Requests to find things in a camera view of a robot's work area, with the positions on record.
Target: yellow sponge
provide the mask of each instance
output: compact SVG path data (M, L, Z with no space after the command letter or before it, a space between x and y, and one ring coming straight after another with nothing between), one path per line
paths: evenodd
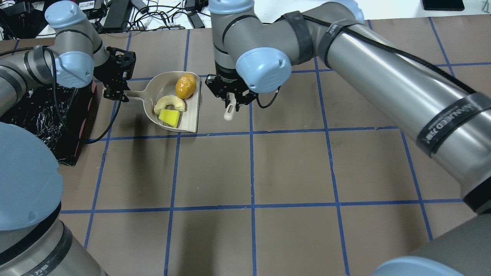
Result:
M177 110L162 109L159 114L159 120L164 121L164 123L171 125L173 128L177 128L180 116L181 114Z

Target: cable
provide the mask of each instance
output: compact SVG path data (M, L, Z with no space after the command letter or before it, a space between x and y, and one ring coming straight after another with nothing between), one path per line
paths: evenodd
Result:
M54 33L48 33L48 34L39 34L39 35L37 35L37 36L49 36L49 35L55 35L55 34L56 34L56 33L54 32Z
M314 22L314 23L317 23L317 24L320 24L320 25L323 25L323 26L326 26L326 27L329 27L331 25L331 23L328 23L328 22L325 22L325 21L322 21L322 20L319 20L317 18L313 18L313 17L310 17L310 16L306 16L304 15L303 18L305 18L306 20L308 21L311 21L311 22ZM375 47L378 47L382 50L385 50L385 51L388 51L390 53L394 53L394 54L397 54L397 55L401 55L403 57L406 57L412 61L415 61L425 67L427 67L428 69L430 70L433 70L434 72L436 72L437 74L439 74L440 76L444 77L445 79L447 79L448 81L450 81L451 83L455 84L456 86L458 86L460 89L464 90L465 92L467 92L468 94L474 94L476 93L476 91L474 89L472 89L471 87L469 87L467 84L461 82L460 80L458 80L457 78L451 76L450 74L448 74L447 72L441 70L440 68L434 66L433 64L427 62L426 60L422 59L422 58L419 58L415 55L412 55L412 54L409 54L407 52L404 52L402 50L399 50L399 49L396 49L394 47L391 47L391 46L387 46L385 44L382 44L380 42L377 42L373 39L370 39L354 30L351 30L351 29L348 29L348 28L344 28L343 31L354 37L354 38L357 38L363 42L366 42L372 46L375 46Z
M276 92L274 93L274 96L273 96L273 98L271 99L271 101L270 101L270 102L269 102L267 105L265 105L265 106L261 105L261 102L259 101L259 95L257 95L257 98L256 98L257 105L258 105L260 108L262 108L262 109L266 109L266 108L270 107L270 106L273 104L274 100L276 99L276 96L278 96L278 92L279 92L279 89L280 89L280 88L281 88L281 86L279 86L279 87L278 87L278 89L277 89L277 90L276 90Z
M34 47L26 47L26 48L20 48L20 49L14 49L14 50L9 50L7 52L0 53L0 56L8 55L8 54L13 54L16 52L22 52L22 51L30 51L34 49Z
M66 122L63 120L63 117L61 116L61 112L60 112L60 110L58 108L58 100L56 98L57 83L56 83L55 55L53 54L53 51L50 48L48 48L48 46L43 46L43 50L47 51L50 54L50 57L51 57L52 74L53 74L53 101L55 103L56 114L58 116L58 119L60 120L61 126L63 127L63 129L66 130L66 132L68 132L71 136L73 136L74 138L76 138L79 142L82 142L82 143L85 143L85 144L93 144L95 142L100 141L108 133L109 129L112 127L114 121L116 120L116 117L118 116L119 108L121 107L121 102L123 100L123 93L121 93L119 95L119 100L118 100L118 105L116 107L116 111L114 112L114 116L111 118L111 121L109 122L109 125L106 128L106 130L104 130L104 132L99 137L97 137L94 140L91 140L91 139L81 139L81 138L79 138L78 135L74 134L67 127Z

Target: dustpan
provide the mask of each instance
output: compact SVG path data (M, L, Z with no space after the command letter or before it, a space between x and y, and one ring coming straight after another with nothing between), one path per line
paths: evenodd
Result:
M173 128L159 120L159 116L153 112L153 107L157 101L166 95L175 95L176 83L181 76L189 73L196 80L196 90L194 94L184 101L186 102L186 110L181 113L181 119L177 128ZM147 84L143 91L124 91L125 95L130 100L138 99L143 102L143 109L147 117L157 124L159 127L173 132L192 132L195 133L198 129L198 111L199 99L201 92L201 80L199 76L191 72L166 72L155 76Z

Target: dustpan handle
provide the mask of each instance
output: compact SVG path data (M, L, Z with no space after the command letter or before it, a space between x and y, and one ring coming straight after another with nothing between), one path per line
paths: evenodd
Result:
M124 94L130 98L139 98L143 99L143 91L131 91L131 90L125 90Z

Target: grid line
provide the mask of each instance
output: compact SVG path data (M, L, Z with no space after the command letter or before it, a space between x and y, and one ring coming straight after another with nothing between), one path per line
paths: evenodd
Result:
M189 37L190 37L190 30L188 30L188 33L186 36L186 50L184 53L184 70L183 71L186 71L188 68ZM171 194L171 198L170 198L169 224L167 227L167 244L165 245L164 276L167 276L168 272L169 272L170 242L172 239L172 221L174 218L174 202L175 202L175 198L176 198L177 171L178 171L178 165L179 165L180 144L181 144L181 133L178 133L177 134L177 142L176 142L176 156L174 159L174 177L172 179L172 194Z
M370 28L370 30L373 30L373 27L372 27L372 22L369 20L367 20L367 24L368 24L368 28Z
M360 131L360 130L393 130L398 129L396 126L386 127L353 127L353 128L328 128L329 132L338 131ZM306 133L306 132L324 132L325 129L292 129L292 130L273 130L273 131L253 131L253 134L283 134L283 133ZM237 135L249 135L250 132L217 132L217 133L185 133L181 134L181 137L213 137L213 136L237 136ZM177 138L175 135L155 135L155 136L128 136L128 137L111 137L109 140L133 140L133 139L161 139L161 138Z
M491 65L491 62L473 62L473 63L448 63L448 64L434 64L436 67L454 67L454 66L479 66L479 65ZM315 73L315 69L310 70L293 70L292 74L302 74L302 73ZM334 72L332 69L319 69L319 72ZM206 78L208 75L198 75L200 78ZM148 78L133 78L131 80L127 80L128 82L137 82L137 81L149 81L153 79L153 77Z
M441 204L461 203L460 198L419 199L415 200L385 200L385 201L346 201L346 202L311 202L311 203L272 203L254 204L255 209L268 208L304 208L304 207L336 207L336 206L368 206L368 205L404 205L404 204ZM201 210L230 210L251 209L252 205L215 205L215 206L189 206L174 207L174 212L201 211ZM106 214L106 213L143 213L143 212L169 212L170 208L135 208L135 209L96 209L96 210L62 210L62 214Z
M332 159L331 143L330 143L330 139L329 139L329 130L328 130L328 126L327 126L326 111L324 109L324 98L322 96L321 77L320 77L320 73L319 73L319 65L317 63L317 57L314 58L314 64L315 64L316 77L317 77L317 89L319 91L319 101L320 101L321 111L322 111L322 120L324 121L324 132L326 134L327 154L329 155L329 166L330 166L330 170L331 170L332 188L334 190L334 200L336 203L336 212L337 212L337 218L338 218L341 249L342 249L342 253L343 253L344 269L345 269L346 275L349 276L350 275L350 266L348 264L348 254L346 251L346 242L345 242L345 238L344 238L343 218L341 216L341 207L339 206L339 195L337 192L336 176L334 175L334 162Z
M448 69L450 70L450 74L452 77L455 77L454 70L452 69L452 66L450 65L450 61L448 60L447 54L445 53L445 49L443 48L443 44L441 43L440 37L438 36L438 33L436 32L435 24L433 23L433 19L431 17L428 17L428 20L430 21L431 29L433 30L433 33L435 34L436 41L438 42L438 45L440 46L440 50L443 54L443 57L445 58L445 62L447 63Z
M20 41L21 41L20 39L17 39L17 42L15 43L15 46L14 46L14 50L17 50L17 47L19 46L19 42L20 42Z
M428 216L426 215L425 204L423 203L423 196L421 195L421 190L419 189L418 178L416 177L416 171L414 170L414 165L412 163L411 153L409 152L408 141L406 140L406 135L401 131L402 143L404 144L404 149L406 151L406 156L408 158L409 168L411 169L412 180L414 182L414 187L416 188L416 194L418 195L419 205L421 206L421 213L423 215L423 220L425 221L426 232L428 233L428 238L430 241L433 240L433 234L431 232L430 222L428 221Z
M252 105L249 105L249 141L250 141L250 216L252 239L252 276L257 276L256 252L256 206L254 192L254 127L252 121Z
M126 50L128 51L130 49L130 43L131 43L131 33L128 34L128 41L126 43ZM112 105L112 112L111 112L111 118L114 116L116 113L116 101ZM110 142L110 137L111 137L111 132L112 132L112 126L108 130L107 138L105 139L106 145L104 146L104 152L102 154L102 159L101 159L101 166L99 168L99 175L97 176L97 184L95 187L95 192L94 192L94 199L92 200L92 211L95 210L95 206L97 204L97 197L99 195L99 188L101 186L101 180L102 180L102 173L104 171L104 164L106 163L106 155L108 153L108 148L109 148L109 142ZM90 231L92 230L92 222L94 221L94 213L90 213L89 217L89 223L87 226L87 233L85 234L85 241L83 243L83 247L87 249L87 246L89 244L89 238L90 238Z

